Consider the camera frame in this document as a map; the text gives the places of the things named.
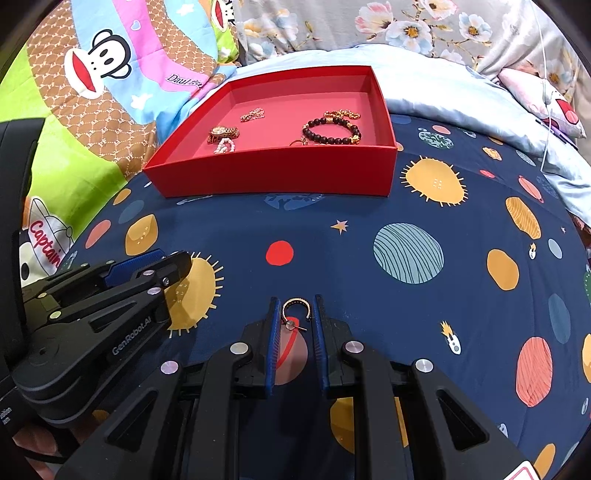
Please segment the pink white plush toy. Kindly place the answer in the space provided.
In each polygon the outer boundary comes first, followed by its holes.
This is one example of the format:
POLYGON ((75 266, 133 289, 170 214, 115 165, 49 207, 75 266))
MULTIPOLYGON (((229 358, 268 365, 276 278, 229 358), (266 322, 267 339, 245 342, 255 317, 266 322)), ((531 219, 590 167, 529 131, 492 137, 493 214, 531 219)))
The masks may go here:
POLYGON ((543 123, 550 123, 573 140, 586 137, 578 114, 549 81, 508 68, 503 69, 498 78, 513 97, 543 123))

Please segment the navy planet print bedsheet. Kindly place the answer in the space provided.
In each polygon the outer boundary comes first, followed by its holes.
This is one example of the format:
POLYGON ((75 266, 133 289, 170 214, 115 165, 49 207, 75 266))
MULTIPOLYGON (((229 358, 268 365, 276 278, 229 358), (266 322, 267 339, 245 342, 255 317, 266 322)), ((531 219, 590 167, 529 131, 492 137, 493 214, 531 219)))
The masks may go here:
POLYGON ((270 299, 280 334, 269 399, 240 414, 243 479, 353 477, 353 402, 318 384, 308 304, 390 359, 431 360, 553 479, 590 430, 589 252, 536 160, 498 140, 396 115, 388 197, 162 197, 144 175, 74 243, 70 267, 184 250, 159 357, 191 365, 270 299))

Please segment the red jewelry tray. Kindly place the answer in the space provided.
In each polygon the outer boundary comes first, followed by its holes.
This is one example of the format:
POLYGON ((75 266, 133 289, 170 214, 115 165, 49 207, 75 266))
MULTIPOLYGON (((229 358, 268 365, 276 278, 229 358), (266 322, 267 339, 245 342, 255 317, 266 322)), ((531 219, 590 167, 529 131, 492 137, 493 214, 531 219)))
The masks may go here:
POLYGON ((369 66, 322 66, 224 84, 158 148, 143 171, 165 197, 243 193, 390 194, 398 154, 369 66), (215 126, 235 140, 208 144, 215 126), (290 146, 305 137, 308 145, 290 146))

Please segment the gold twisted bangle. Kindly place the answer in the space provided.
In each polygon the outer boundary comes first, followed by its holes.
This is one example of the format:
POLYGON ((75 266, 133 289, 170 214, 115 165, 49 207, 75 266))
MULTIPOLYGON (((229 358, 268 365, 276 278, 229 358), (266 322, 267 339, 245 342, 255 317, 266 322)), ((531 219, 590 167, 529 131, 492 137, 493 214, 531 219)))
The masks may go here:
POLYGON ((294 141, 291 141, 290 142, 290 146, 294 146, 294 145, 297 145, 297 144, 300 144, 300 145, 303 145, 303 146, 308 145, 308 139, 305 138, 305 137, 301 137, 301 138, 295 139, 294 141))

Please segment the light blue pillow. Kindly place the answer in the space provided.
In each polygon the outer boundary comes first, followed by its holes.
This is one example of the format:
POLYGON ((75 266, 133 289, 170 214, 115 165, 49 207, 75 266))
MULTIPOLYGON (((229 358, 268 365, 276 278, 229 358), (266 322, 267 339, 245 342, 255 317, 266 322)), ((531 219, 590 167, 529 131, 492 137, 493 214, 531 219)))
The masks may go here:
POLYGON ((373 68, 388 109, 453 124, 494 137, 536 160, 567 210, 590 223, 590 165, 548 132, 510 93, 470 68, 383 44, 334 51, 304 50, 239 67, 224 83, 298 68, 367 65, 373 68))

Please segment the grey floral blanket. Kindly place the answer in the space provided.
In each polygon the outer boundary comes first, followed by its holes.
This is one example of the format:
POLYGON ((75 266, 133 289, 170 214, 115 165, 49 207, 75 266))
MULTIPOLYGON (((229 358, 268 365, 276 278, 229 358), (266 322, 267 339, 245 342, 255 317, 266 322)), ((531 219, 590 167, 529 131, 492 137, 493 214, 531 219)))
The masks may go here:
POLYGON ((230 1, 246 63, 302 50, 386 44, 494 79, 515 68, 548 80, 577 112, 590 75, 565 33, 532 1, 230 1))

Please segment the colourful monkey cartoon quilt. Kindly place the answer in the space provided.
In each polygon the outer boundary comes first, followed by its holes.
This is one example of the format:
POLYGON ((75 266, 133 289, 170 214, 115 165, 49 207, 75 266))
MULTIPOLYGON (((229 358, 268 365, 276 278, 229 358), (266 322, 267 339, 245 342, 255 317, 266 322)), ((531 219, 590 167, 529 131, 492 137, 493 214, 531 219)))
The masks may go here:
POLYGON ((52 275, 189 109, 235 73, 231 1, 5 1, 1 117, 41 118, 20 280, 52 275))

